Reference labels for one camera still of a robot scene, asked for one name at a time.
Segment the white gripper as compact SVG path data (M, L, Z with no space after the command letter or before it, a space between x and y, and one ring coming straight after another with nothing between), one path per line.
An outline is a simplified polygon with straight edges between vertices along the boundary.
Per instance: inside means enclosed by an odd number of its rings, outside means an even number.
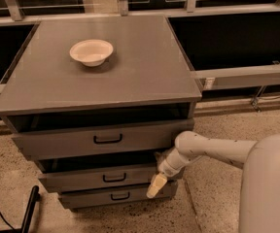
M183 168L192 162L191 153L185 149L176 147L165 151L156 151L158 174L153 175L147 190L147 197L154 198L159 191L166 185L167 178L176 176Z

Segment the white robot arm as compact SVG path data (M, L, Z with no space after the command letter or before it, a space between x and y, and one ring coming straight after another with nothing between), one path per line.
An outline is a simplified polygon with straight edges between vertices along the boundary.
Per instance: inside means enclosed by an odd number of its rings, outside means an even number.
M147 196L154 198L170 178L200 156L242 170L239 233L280 233L280 134L259 141L206 138L180 133L174 146L157 158Z

